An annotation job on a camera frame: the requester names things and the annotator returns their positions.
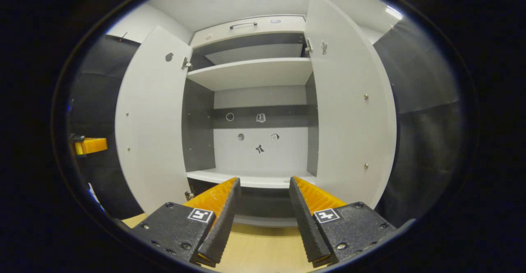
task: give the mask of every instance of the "bowtie sticker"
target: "bowtie sticker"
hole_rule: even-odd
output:
[[[261,147],[261,144],[259,145],[259,147],[256,148],[256,150],[258,150],[258,153],[260,153],[260,154],[261,154],[261,152],[264,152],[263,148]]]

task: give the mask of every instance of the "black curtain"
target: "black curtain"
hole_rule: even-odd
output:
[[[139,43],[105,35],[88,52],[72,89],[71,128],[76,135],[106,138],[108,149],[78,157],[81,176],[112,217],[143,213],[120,168],[115,142],[115,108],[120,84]]]
[[[464,146],[465,120],[455,77],[439,46],[404,18],[374,43],[391,82],[397,153],[376,211],[399,227],[442,194]]]

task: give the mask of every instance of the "white ceiling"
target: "white ceiling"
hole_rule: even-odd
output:
[[[379,0],[330,0],[358,25],[386,33],[398,20],[385,12]],[[250,16],[306,15],[309,0],[150,0],[191,32]]]

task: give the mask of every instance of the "wooden floor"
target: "wooden floor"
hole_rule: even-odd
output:
[[[146,216],[138,215],[123,222],[133,228]],[[307,261],[297,228],[263,228],[244,224],[233,224],[221,262],[215,268],[203,267],[221,273],[314,271],[312,264]]]

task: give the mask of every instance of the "drawer handle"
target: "drawer handle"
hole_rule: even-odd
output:
[[[234,24],[234,25],[231,25],[231,30],[233,30],[234,26],[243,25],[243,24],[252,24],[254,26],[258,25],[257,22],[245,22],[245,23],[240,23],[240,24]]]

